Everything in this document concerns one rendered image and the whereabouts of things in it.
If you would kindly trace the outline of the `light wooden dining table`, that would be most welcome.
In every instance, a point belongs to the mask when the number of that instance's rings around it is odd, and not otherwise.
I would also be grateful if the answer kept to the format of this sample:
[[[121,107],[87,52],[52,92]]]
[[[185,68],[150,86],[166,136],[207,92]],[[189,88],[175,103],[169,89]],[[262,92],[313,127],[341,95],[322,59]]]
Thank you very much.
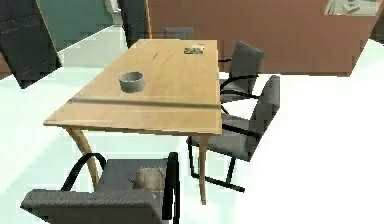
[[[185,54],[192,45],[202,55]],[[125,93],[119,78],[138,71],[144,89]],[[222,133],[218,51],[215,40],[142,39],[51,114],[46,126],[65,129],[82,153],[90,151],[83,132],[128,132],[196,136],[199,141],[200,200],[206,202],[208,140]]]

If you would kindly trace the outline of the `small white and black item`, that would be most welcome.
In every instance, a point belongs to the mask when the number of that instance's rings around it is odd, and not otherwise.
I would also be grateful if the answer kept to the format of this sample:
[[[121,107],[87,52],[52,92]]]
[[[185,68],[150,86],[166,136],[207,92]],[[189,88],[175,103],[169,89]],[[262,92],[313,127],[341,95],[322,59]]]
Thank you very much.
[[[185,54],[202,55],[204,53],[205,46],[203,44],[192,45],[184,49]]]

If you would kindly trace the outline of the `grey round bowl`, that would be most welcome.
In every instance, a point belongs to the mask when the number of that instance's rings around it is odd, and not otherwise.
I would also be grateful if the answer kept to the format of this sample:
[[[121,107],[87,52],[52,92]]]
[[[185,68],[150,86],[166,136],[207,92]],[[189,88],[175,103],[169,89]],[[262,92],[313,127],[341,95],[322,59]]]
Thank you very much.
[[[122,74],[119,78],[120,89],[125,93],[140,92],[145,86],[145,77],[141,72],[133,71]]]

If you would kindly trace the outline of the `beige lumpy object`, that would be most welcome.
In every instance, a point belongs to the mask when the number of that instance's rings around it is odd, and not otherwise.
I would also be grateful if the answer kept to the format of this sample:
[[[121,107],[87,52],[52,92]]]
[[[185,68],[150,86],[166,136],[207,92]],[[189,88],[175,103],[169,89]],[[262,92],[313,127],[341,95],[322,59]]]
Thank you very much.
[[[134,188],[146,188],[150,191],[164,190],[166,170],[160,167],[143,167],[137,170],[134,178]]]

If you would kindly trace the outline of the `grey chair with black frame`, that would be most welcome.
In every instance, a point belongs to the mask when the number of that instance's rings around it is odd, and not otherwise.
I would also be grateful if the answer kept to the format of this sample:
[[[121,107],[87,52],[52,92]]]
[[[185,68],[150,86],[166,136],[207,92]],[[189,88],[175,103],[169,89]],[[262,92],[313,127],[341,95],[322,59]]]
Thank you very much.
[[[190,39],[193,34],[192,27],[165,27],[164,38],[165,39]]]
[[[280,77],[272,75],[263,87],[250,119],[222,114],[222,135],[209,138],[207,149],[231,158],[226,179],[206,176],[209,183],[244,192],[245,188],[232,184],[237,159],[250,162],[264,133],[280,108]]]
[[[96,158],[102,175],[93,192],[72,189],[83,165]],[[138,169],[166,170],[164,190],[134,188]],[[34,189],[20,208],[48,224],[180,224],[179,159],[171,152],[163,159],[105,159],[88,153],[74,165],[59,190]]]
[[[233,90],[251,94],[258,77],[264,52],[245,42],[238,41],[231,58],[221,59],[229,62],[229,77],[220,80],[222,90]]]

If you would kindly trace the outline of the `framed wall picture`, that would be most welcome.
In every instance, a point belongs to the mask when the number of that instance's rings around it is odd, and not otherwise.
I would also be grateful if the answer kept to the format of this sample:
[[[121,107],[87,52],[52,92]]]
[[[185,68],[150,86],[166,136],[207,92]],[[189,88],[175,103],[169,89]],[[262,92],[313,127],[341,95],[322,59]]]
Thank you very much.
[[[375,16],[383,0],[328,0],[325,15]]]

